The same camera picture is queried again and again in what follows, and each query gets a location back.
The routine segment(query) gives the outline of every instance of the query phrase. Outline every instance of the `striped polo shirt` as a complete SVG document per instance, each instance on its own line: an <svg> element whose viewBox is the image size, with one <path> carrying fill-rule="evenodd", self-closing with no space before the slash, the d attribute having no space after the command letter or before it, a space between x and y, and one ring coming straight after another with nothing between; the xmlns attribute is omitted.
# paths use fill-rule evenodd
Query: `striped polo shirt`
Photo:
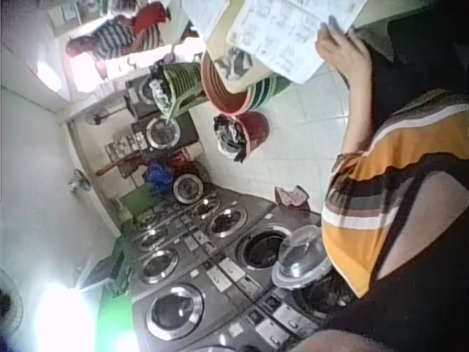
<svg viewBox="0 0 469 352"><path fill-rule="evenodd" d="M135 40L133 30L127 26L122 26L114 19L103 23L91 35L97 38L99 42L94 55L101 60L121 57L123 50L131 46ZM158 28L156 25L153 25L147 30L147 34L144 37L142 51L155 49L158 45Z"/></svg>
<svg viewBox="0 0 469 352"><path fill-rule="evenodd" d="M469 190L468 170L469 100L444 91L395 113L366 150L338 157L322 238L357 296L379 279L383 263L395 258L394 244L403 248L407 234L443 233L456 214L451 207Z"/></svg>

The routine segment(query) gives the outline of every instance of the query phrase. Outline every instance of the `man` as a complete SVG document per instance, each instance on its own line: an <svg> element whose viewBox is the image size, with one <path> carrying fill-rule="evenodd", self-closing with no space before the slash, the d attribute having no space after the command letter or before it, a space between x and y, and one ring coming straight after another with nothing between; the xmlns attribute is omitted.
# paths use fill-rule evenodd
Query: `man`
<svg viewBox="0 0 469 352"><path fill-rule="evenodd" d="M88 52L99 60L110 60L134 52L152 50L160 45L160 32L155 24L147 28L140 45L133 46L136 36L125 22L125 16L118 15L91 34L71 39L65 49L67 55L74 57Z"/></svg>

